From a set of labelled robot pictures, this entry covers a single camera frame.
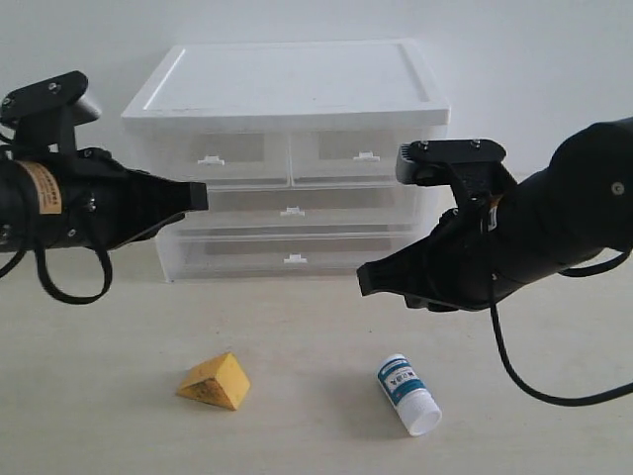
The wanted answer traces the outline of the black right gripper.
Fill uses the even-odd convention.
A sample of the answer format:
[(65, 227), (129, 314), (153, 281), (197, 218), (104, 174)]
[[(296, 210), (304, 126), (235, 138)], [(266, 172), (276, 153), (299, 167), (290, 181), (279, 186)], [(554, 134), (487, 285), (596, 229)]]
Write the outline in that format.
[(509, 195), (453, 207), (430, 237), (356, 270), (363, 297), (392, 293), (412, 310), (480, 311), (524, 286), (520, 208)]

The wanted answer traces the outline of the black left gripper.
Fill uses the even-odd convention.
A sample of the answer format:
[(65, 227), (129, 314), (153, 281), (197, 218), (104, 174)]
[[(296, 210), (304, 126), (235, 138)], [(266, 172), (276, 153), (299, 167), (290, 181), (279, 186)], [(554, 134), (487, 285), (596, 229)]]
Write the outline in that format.
[(102, 148), (51, 152), (48, 169), (59, 185), (61, 213), (48, 217), (50, 248), (107, 250), (155, 238), (189, 212), (208, 210), (207, 185), (123, 166)]

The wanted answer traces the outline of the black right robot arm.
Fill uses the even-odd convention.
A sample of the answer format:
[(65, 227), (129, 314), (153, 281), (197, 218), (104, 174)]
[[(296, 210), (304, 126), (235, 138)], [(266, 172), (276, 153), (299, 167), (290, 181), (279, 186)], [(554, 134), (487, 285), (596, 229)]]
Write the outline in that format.
[(455, 204), (431, 233), (357, 271), (360, 291), (392, 293), (432, 312), (480, 311), (553, 274), (581, 276), (610, 248), (632, 250), (632, 123), (593, 124), (564, 140), (524, 180), (484, 139), (400, 147), (409, 186), (447, 186)]

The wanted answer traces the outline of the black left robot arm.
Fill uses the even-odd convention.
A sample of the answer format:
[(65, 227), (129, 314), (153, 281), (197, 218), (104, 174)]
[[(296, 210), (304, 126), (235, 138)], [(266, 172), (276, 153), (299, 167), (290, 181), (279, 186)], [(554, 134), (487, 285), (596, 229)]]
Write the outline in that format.
[(35, 242), (114, 250), (208, 208), (206, 184), (126, 168), (101, 148), (1, 162), (1, 223), (9, 229), (4, 252)]

